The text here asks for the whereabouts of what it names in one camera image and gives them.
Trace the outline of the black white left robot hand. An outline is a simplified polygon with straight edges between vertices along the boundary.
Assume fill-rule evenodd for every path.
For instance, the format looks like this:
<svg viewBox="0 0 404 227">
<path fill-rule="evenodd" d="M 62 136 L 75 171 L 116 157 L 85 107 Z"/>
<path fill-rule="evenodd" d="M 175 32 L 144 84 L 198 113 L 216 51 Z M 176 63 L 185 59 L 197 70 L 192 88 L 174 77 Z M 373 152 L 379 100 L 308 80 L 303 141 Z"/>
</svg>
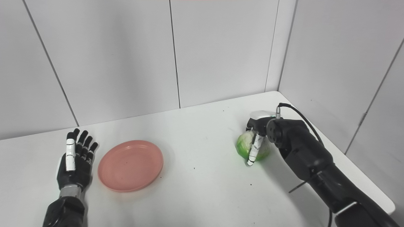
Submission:
<svg viewBox="0 0 404 227">
<path fill-rule="evenodd" d="M 98 143 L 93 141 L 87 130 L 75 128 L 68 132 L 65 153 L 60 160 L 56 180 L 60 190 L 77 185 L 85 190 L 92 179 L 92 165 Z"/>
</svg>

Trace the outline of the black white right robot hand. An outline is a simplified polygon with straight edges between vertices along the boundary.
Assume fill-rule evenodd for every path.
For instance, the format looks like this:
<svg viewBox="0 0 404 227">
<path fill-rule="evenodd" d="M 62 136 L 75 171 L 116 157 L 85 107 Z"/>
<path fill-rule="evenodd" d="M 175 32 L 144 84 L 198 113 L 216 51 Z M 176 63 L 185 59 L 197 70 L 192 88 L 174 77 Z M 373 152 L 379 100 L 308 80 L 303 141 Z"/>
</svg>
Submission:
<svg viewBox="0 0 404 227">
<path fill-rule="evenodd" d="M 259 154 L 264 138 L 267 136 L 266 125 L 267 123 L 276 118 L 275 112 L 264 110 L 253 111 L 250 114 L 250 119 L 247 122 L 247 128 L 254 132 L 253 142 L 249 151 L 247 165 L 252 166 Z"/>
</svg>

